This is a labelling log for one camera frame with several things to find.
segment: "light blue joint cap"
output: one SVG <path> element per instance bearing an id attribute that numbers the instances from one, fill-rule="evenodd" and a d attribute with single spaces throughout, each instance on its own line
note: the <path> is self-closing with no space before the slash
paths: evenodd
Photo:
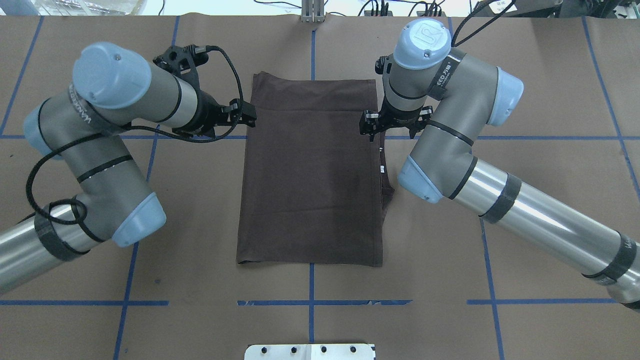
<path id="1" fill-rule="evenodd" d="M 42 156 L 45 156 L 51 152 L 51 149 L 49 148 L 47 143 L 44 142 L 42 133 L 40 132 L 40 119 L 38 118 L 38 114 L 40 113 L 40 109 L 42 108 L 43 104 L 44 102 L 37 108 L 33 109 L 33 111 L 29 115 L 27 115 L 27 117 L 24 119 L 22 128 L 24 130 L 24 137 L 29 142 L 29 145 L 40 152 Z M 62 156 L 57 155 L 53 158 L 56 160 L 60 160 L 62 159 Z"/>
<path id="2" fill-rule="evenodd" d="M 153 234 L 165 222 L 166 215 L 162 205 L 160 205 L 156 193 L 151 193 L 120 224 L 111 239 L 119 247 L 126 247 Z"/>
<path id="3" fill-rule="evenodd" d="M 440 190 L 431 182 L 410 155 L 406 157 L 404 166 L 400 170 L 398 181 L 403 188 L 432 204 L 442 199 Z"/>
<path id="4" fill-rule="evenodd" d="M 522 80 L 498 68 L 498 88 L 495 91 L 493 111 L 487 124 L 501 126 L 513 112 L 524 92 Z"/>
<path id="5" fill-rule="evenodd" d="M 434 19 L 408 23 L 396 44 L 394 59 L 406 69 L 422 70 L 444 60 L 451 51 L 451 33 Z"/>
<path id="6" fill-rule="evenodd" d="M 82 50 L 74 64 L 74 86 L 88 102 L 105 109 L 122 109 L 145 95 L 151 68 L 134 51 L 110 42 L 96 42 Z"/>

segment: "brown cloth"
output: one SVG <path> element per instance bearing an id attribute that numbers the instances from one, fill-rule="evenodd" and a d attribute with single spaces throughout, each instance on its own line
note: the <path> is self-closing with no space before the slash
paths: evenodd
<path id="1" fill-rule="evenodd" d="M 384 134 L 360 135 L 377 110 L 374 80 L 253 76 L 237 262 L 382 266 L 382 223 L 394 189 Z"/>

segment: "black cable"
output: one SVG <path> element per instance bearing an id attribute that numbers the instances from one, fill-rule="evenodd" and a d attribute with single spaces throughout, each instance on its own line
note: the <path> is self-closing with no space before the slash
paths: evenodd
<path id="1" fill-rule="evenodd" d="M 411 1 L 411 3 L 413 3 L 413 6 L 411 7 L 411 10 L 409 10 L 409 15 L 407 15 L 407 16 L 411 16 L 411 13 L 413 12 L 413 9 L 415 9 L 415 7 L 420 5 L 420 4 L 424 4 L 424 12 L 425 13 L 427 12 L 427 7 L 429 6 L 429 4 L 427 4 L 426 1 L 416 1 L 416 2 Z"/>
<path id="2" fill-rule="evenodd" d="M 238 121 L 241 119 L 242 117 L 242 111 L 243 111 L 243 104 L 244 104 L 244 95 L 243 95 L 243 91 L 242 91 L 242 85 L 240 84 L 240 77 L 238 76 L 238 73 L 236 71 L 236 68 L 234 67 L 234 64 L 231 62 L 231 59 L 228 57 L 227 53 L 220 47 L 218 46 L 214 46 L 214 45 L 207 45 L 205 47 L 205 50 L 207 52 L 211 52 L 211 51 L 217 51 L 219 53 L 222 54 L 222 56 L 225 57 L 225 60 L 227 61 L 227 63 L 229 64 L 229 67 L 231 68 L 231 71 L 234 73 L 234 77 L 236 78 L 236 85 L 238 87 L 238 99 L 239 99 L 239 103 L 238 103 L 238 107 L 236 110 L 236 116 L 233 116 L 232 113 L 229 114 L 229 116 L 231 117 L 232 121 L 231 121 L 231 127 L 229 128 L 229 130 L 227 130 L 227 132 L 225 132 L 222 135 L 219 136 L 215 136 L 213 138 L 208 138 L 208 139 L 193 139 L 193 138 L 187 138 L 185 136 L 179 136 L 179 135 L 175 135 L 175 134 L 171 134 L 168 133 L 166 131 L 162 131 L 160 129 L 156 129 L 154 127 L 148 127 L 148 126 L 123 126 L 122 128 L 125 129 L 126 131 L 130 131 L 130 130 L 147 130 L 147 131 L 152 131 L 154 133 L 160 134 L 160 135 L 165 135 L 168 136 L 170 138 L 174 138 L 174 139 L 178 139 L 178 140 L 182 140 L 182 141 L 186 141 L 186 142 L 192 142 L 192 143 L 209 143 L 209 142 L 215 142 L 218 140 L 222 140 L 225 137 L 227 137 L 227 135 L 229 135 L 237 126 Z M 58 224 L 63 224 L 63 225 L 76 225 L 79 224 L 81 225 L 82 228 L 85 228 L 85 224 L 84 224 L 84 220 L 86 219 L 87 216 L 87 208 L 86 205 L 81 202 L 80 200 L 77 199 L 63 199 L 63 200 L 58 200 L 58 201 L 54 201 L 52 203 L 49 204 L 49 211 L 46 211 L 45 209 L 41 208 L 38 203 L 36 202 L 34 196 L 33 196 L 33 183 L 35 181 L 36 175 L 38 174 L 38 172 L 40 171 L 40 168 L 42 168 L 42 165 L 44 165 L 47 161 L 51 160 L 53 157 L 61 154 L 62 152 L 64 152 L 65 150 L 68 150 L 74 146 L 80 145 L 81 143 L 85 143 L 85 142 L 89 142 L 98 138 L 102 138 L 104 135 L 101 133 L 97 133 L 97 134 L 93 134 L 93 135 L 89 135 L 89 136 L 85 136 L 84 138 L 80 138 L 77 140 L 74 140 L 66 145 L 63 145 L 59 148 L 57 148 L 56 150 L 50 152 L 49 154 L 45 155 L 42 159 L 40 159 L 36 165 L 33 166 L 33 168 L 31 169 L 31 172 L 29 173 L 29 176 L 27 177 L 27 183 L 26 183 L 26 195 L 27 195 L 27 201 L 29 202 L 29 205 L 35 210 L 35 213 L 38 213 L 39 215 L 43 216 L 44 218 L 48 219 L 51 222 L 56 222 Z M 51 209 L 53 209 L 55 206 L 59 206 L 59 205 L 75 205 L 79 208 L 79 213 L 81 214 L 79 218 L 75 219 L 75 220 L 62 220 L 60 218 L 56 218 L 54 216 L 51 215 Z"/>
<path id="3" fill-rule="evenodd" d="M 367 0 L 367 2 L 364 3 L 364 5 L 362 5 L 362 7 L 360 8 L 360 11 L 358 12 L 358 15 L 356 15 L 356 16 L 360 16 L 362 14 L 362 12 L 364 11 L 364 8 L 367 7 L 367 5 L 369 3 L 371 3 L 371 15 L 373 15 L 373 2 L 378 4 L 378 0 Z"/>
<path id="4" fill-rule="evenodd" d="M 259 4 L 265 4 L 265 5 L 286 4 L 286 5 L 289 5 L 289 6 L 293 6 L 294 8 L 302 9 L 302 6 L 296 5 L 296 4 L 292 4 L 292 3 L 288 3 L 286 1 L 259 1 L 259 0 L 253 0 L 253 2 L 254 3 L 259 3 Z"/>
<path id="5" fill-rule="evenodd" d="M 40 214 L 41 216 L 48 219 L 49 221 L 56 222 L 58 224 L 63 224 L 63 225 L 75 225 L 84 221 L 84 218 L 86 218 L 86 206 L 79 200 L 75 200 L 75 199 L 59 200 L 51 203 L 51 206 L 49 207 L 49 212 L 42 209 L 38 205 L 38 203 L 36 202 L 33 196 L 33 182 L 35 181 L 36 175 L 38 174 L 38 171 L 40 171 L 40 168 L 42 167 L 42 165 L 44 165 L 44 163 L 46 163 L 47 161 L 51 160 L 54 156 L 57 156 L 61 154 L 63 151 L 70 149 L 76 145 L 89 142 L 97 138 L 101 138 L 103 136 L 104 135 L 97 133 L 97 134 L 85 136 L 84 138 L 80 138 L 78 140 L 74 140 L 62 147 L 57 148 L 56 150 L 50 152 L 49 154 L 45 155 L 42 159 L 40 159 L 40 161 L 36 163 L 36 165 L 33 166 L 33 168 L 31 169 L 31 172 L 29 173 L 29 177 L 27 177 L 26 193 L 27 193 L 27 201 L 29 202 L 29 205 L 35 210 L 36 213 Z M 51 216 L 50 211 L 54 206 L 64 205 L 64 204 L 69 204 L 69 205 L 75 204 L 76 206 L 81 208 L 82 217 L 75 220 L 62 220 L 62 219 Z"/>
<path id="6" fill-rule="evenodd" d="M 474 11 L 472 11 L 469 15 L 467 15 L 467 17 L 465 17 L 464 20 L 462 20 L 460 25 L 458 25 L 458 28 L 456 29 L 456 32 L 453 34 L 453 37 L 451 38 L 451 46 L 453 46 L 453 47 L 460 46 L 461 44 L 463 44 L 464 42 L 466 42 L 467 40 L 469 40 L 470 38 L 472 38 L 473 36 L 478 34 L 480 31 L 484 30 L 492 22 L 496 21 L 499 17 L 501 17 L 507 11 L 509 11 L 509 9 L 516 3 L 517 0 L 511 0 L 511 2 L 503 9 L 503 11 L 501 11 L 498 14 L 496 14 L 494 17 L 491 18 L 491 20 L 485 22 L 485 24 L 483 24 L 481 27 L 479 27 L 477 30 L 475 30 L 473 33 L 471 33 L 471 35 L 467 36 L 466 38 L 460 40 L 460 42 L 456 43 L 456 39 L 458 38 L 458 34 L 460 33 L 460 30 L 462 30 L 462 27 L 467 23 L 467 21 L 469 21 L 469 19 L 471 19 L 472 17 L 476 16 L 476 14 L 479 13 L 480 11 L 482 11 L 482 9 L 486 8 L 487 6 L 489 6 L 489 4 L 494 3 L 496 1 L 498 1 L 498 0 L 483 1 L 478 7 L 476 7 L 476 9 Z"/>

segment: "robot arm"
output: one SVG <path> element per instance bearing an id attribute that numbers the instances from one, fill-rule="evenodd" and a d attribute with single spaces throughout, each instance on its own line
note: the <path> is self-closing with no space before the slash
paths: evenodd
<path id="1" fill-rule="evenodd" d="M 211 138 L 218 125 L 254 126 L 251 104 L 234 99 L 222 106 L 200 89 L 195 68 L 207 61 L 211 49 L 219 48 L 173 46 L 154 59 L 157 66 L 107 42 L 82 51 L 72 84 L 33 110 L 24 132 L 45 156 L 90 137 L 56 156 L 65 160 L 83 193 L 52 203 L 45 214 L 36 212 L 0 233 L 0 293 L 105 240 L 128 246 L 164 225 L 166 215 L 156 194 L 121 138 L 114 136 L 136 128 L 130 126 L 132 120 L 162 124 L 181 136 Z"/>
<path id="2" fill-rule="evenodd" d="M 637 243 L 471 155 L 485 124 L 500 126 L 522 95 L 522 82 L 457 48 L 433 19 L 410 22 L 394 53 L 376 63 L 385 100 L 365 112 L 360 132 L 373 136 L 405 126 L 424 129 L 398 177 L 418 197 L 448 197 L 536 244 L 618 302 L 640 311 Z M 426 97 L 439 100 L 431 116 Z"/>

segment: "blue grid line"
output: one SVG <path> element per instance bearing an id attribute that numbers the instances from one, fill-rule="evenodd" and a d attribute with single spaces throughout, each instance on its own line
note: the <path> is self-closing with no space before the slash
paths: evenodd
<path id="1" fill-rule="evenodd" d="M 309 343 L 315 342 L 316 265 L 309 264 Z"/>
<path id="2" fill-rule="evenodd" d="M 175 45 L 175 40 L 178 37 L 178 25 L 180 24 L 180 16 L 175 17 L 175 24 L 173 25 L 173 36 L 171 40 L 171 45 Z M 154 161 L 156 159 L 156 148 L 158 144 L 159 135 L 154 133 L 153 139 L 154 143 L 151 145 L 151 155 L 149 156 L 149 166 L 147 167 L 147 182 L 151 178 L 151 171 L 154 167 Z M 133 251 L 131 253 L 131 263 L 129 265 L 129 275 L 127 276 L 127 287 L 125 288 L 124 293 L 124 303 L 122 304 L 122 312 L 120 313 L 120 325 L 118 326 L 118 335 L 116 337 L 116 344 L 113 349 L 113 360 L 118 360 L 120 357 L 120 346 L 122 344 L 122 335 L 124 333 L 124 325 L 127 320 L 127 309 L 129 307 L 129 295 L 131 294 L 131 284 L 133 283 L 133 274 L 136 268 L 136 259 L 138 258 L 138 245 L 139 243 L 135 243 L 133 245 Z"/>
<path id="3" fill-rule="evenodd" d="M 617 304 L 611 298 L 576 299 L 470 299 L 467 305 Z"/>
<path id="4" fill-rule="evenodd" d="M 404 306 L 413 300 L 238 300 L 238 306 Z"/>
<path id="5" fill-rule="evenodd" d="M 311 80 L 316 80 L 316 30 L 311 31 Z M 313 301 L 316 299 L 316 266 L 309 264 L 309 343 L 316 340 L 316 307 Z"/>
<path id="6" fill-rule="evenodd" d="M 484 221 L 480 219 L 482 229 L 482 244 L 484 247 L 484 266 L 486 268 L 486 278 L 489 283 L 489 296 L 491 297 L 491 308 L 493 311 L 493 326 L 495 327 L 495 338 L 498 342 L 498 355 L 500 360 L 504 360 L 504 347 L 502 346 L 502 333 L 500 331 L 500 319 L 498 317 L 498 306 L 495 300 L 495 289 L 493 288 L 493 275 L 491 272 L 491 261 L 489 260 L 489 246 L 486 243 L 486 232 L 484 231 Z"/>
<path id="7" fill-rule="evenodd" d="M 311 80 L 316 79 L 316 31 L 311 31 Z"/>
<path id="8" fill-rule="evenodd" d="M 627 152 L 627 146 L 625 145 L 625 141 L 622 137 L 622 132 L 620 131 L 620 125 L 618 124 L 618 119 L 616 118 L 616 114 L 613 111 L 613 106 L 611 105 L 611 100 L 609 98 L 609 92 L 607 91 L 607 87 L 604 85 L 604 80 L 602 79 L 602 74 L 600 73 L 600 67 L 598 66 L 598 60 L 596 59 L 596 54 L 593 52 L 593 45 L 591 44 L 591 35 L 589 35 L 589 26 L 587 25 L 587 18 L 582 17 L 582 27 L 584 28 L 584 36 L 587 39 L 587 45 L 589 46 L 589 53 L 591 54 L 591 61 L 593 61 L 593 67 L 596 70 L 596 75 L 598 76 L 598 81 L 600 82 L 600 88 L 602 88 L 602 94 L 604 95 L 604 99 L 607 102 L 607 108 L 609 109 L 609 115 L 611 115 L 611 120 L 613 121 L 613 126 L 616 128 L 616 134 L 618 135 L 618 140 L 620 141 L 620 147 L 622 148 L 622 153 L 625 156 L 625 161 L 627 162 L 627 168 L 629 169 L 629 173 L 631 174 L 631 180 L 634 184 L 634 189 L 636 190 L 636 196 L 638 200 L 640 200 L 640 187 L 638 187 L 638 180 L 636 178 L 636 172 L 634 171 L 634 167 L 631 164 L 631 160 L 629 159 L 629 153 Z"/>
<path id="9" fill-rule="evenodd" d="M 123 300 L 0 300 L 0 306 L 123 306 Z M 132 300 L 129 306 L 169 306 L 167 300 Z"/>
<path id="10" fill-rule="evenodd" d="M 311 80 L 316 79 L 316 31 L 311 31 Z M 238 306 L 308 306 L 309 307 L 309 343 L 315 342 L 316 306 L 404 306 L 412 300 L 316 300 L 316 265 L 309 264 L 308 300 L 238 300 Z"/>
<path id="11" fill-rule="evenodd" d="M 153 140 L 155 135 L 120 135 L 124 140 Z M 622 136 L 622 140 L 640 140 L 640 136 Z M 0 139 L 18 139 L 23 140 L 24 135 L 0 135 Z M 158 140 L 174 140 L 168 136 L 159 135 Z M 387 135 L 386 140 L 411 140 L 408 135 Z M 619 140 L 617 136 L 536 136 L 536 135 L 495 135 L 495 136 L 479 136 L 478 140 L 578 140 L 578 141 L 594 141 L 594 140 Z M 246 135 L 228 135 L 223 140 L 246 140 Z"/>
<path id="12" fill-rule="evenodd" d="M 38 21 L 38 26 L 36 27 L 36 32 L 33 34 L 33 39 L 31 39 L 31 45 L 29 45 L 29 51 L 27 51 L 27 56 L 24 59 L 24 63 L 22 63 L 22 68 L 20 69 L 18 80 L 15 82 L 15 87 L 13 88 L 13 93 L 11 94 L 9 105 L 6 107 L 6 112 L 4 113 L 2 124 L 0 125 L 0 135 L 4 133 L 4 127 L 6 126 L 6 123 L 9 120 L 9 114 L 11 113 L 13 102 L 15 100 L 16 95 L 18 95 L 18 89 L 20 88 L 22 77 L 24 76 L 24 72 L 27 69 L 27 64 L 29 63 L 29 59 L 31 58 L 31 53 L 33 52 L 33 48 L 36 45 L 36 39 L 38 38 L 38 34 L 40 34 L 40 28 L 42 27 L 43 21 L 44 21 L 44 16 L 40 16 L 40 20 Z"/>
<path id="13" fill-rule="evenodd" d="M 447 22 L 449 23 L 449 33 L 451 34 L 451 37 L 453 37 L 453 21 L 448 16 L 447 16 Z"/>

